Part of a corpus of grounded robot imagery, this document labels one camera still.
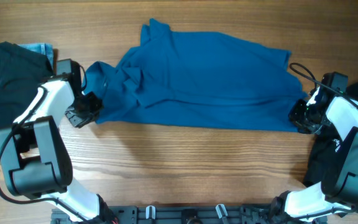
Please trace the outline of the blue polo shirt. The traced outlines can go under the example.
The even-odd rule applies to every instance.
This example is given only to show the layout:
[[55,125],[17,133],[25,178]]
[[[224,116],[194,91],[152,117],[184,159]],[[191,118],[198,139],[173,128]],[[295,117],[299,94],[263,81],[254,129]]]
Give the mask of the blue polo shirt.
[[103,102],[98,123],[294,132],[288,114],[306,93],[288,73],[290,55],[151,19],[117,65],[97,61],[87,69],[85,92]]

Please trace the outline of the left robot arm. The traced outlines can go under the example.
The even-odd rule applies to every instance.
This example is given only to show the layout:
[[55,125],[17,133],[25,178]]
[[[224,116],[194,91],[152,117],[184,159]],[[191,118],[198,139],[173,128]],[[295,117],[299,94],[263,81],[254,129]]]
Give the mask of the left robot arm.
[[93,92],[84,94],[85,88],[83,67],[59,60],[56,75],[40,82],[28,108],[0,129],[0,197],[18,205],[51,203],[70,223],[117,223],[101,196],[74,178],[58,130],[62,118],[76,128],[98,118],[102,101]]

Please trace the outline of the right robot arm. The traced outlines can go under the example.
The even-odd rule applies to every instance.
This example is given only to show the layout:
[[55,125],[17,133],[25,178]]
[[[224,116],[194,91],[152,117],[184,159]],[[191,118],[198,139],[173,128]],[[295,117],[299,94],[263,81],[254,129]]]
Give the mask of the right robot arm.
[[335,213],[358,213],[358,102],[344,94],[347,76],[327,73],[308,102],[322,111],[320,126],[331,124],[341,139],[332,151],[321,182],[301,191],[284,192],[270,204],[270,223],[312,222]]

